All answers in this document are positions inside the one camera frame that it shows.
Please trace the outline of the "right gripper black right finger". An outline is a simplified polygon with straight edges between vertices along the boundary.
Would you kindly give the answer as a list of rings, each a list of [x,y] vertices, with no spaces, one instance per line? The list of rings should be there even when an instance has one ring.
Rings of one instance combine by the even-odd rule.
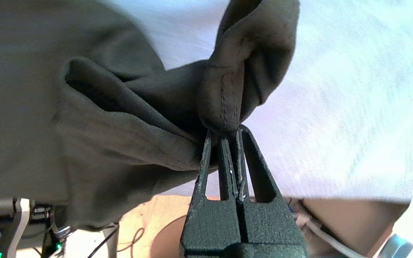
[[[258,253],[306,253],[306,244],[251,131],[236,132],[236,180],[242,240]]]

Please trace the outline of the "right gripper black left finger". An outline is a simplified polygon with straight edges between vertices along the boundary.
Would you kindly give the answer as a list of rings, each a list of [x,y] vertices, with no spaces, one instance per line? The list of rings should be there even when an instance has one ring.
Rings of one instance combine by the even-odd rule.
[[[222,257],[224,251],[241,242],[237,217],[236,182],[228,140],[208,132],[185,225],[180,239],[182,257]],[[218,156],[220,199],[205,195],[212,152]]]

